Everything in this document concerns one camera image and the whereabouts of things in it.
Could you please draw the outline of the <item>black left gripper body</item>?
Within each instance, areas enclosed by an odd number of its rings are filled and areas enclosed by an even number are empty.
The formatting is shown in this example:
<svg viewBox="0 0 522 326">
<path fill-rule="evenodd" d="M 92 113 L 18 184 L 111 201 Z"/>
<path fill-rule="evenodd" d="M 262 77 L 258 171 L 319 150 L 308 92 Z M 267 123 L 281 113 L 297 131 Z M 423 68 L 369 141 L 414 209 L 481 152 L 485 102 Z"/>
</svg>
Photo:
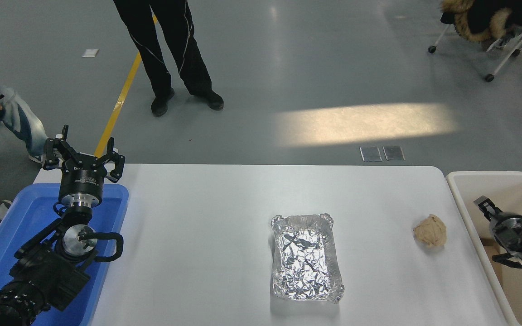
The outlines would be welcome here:
<svg viewBox="0 0 522 326">
<path fill-rule="evenodd" d="M 107 171 L 103 166 L 92 166 L 96 159 L 92 155 L 80 155 L 79 159 L 69 158 L 62 162 L 62 179 L 58 195 L 60 200 L 66 200 L 78 193 L 90 195 L 96 200 L 102 199 Z"/>
</svg>

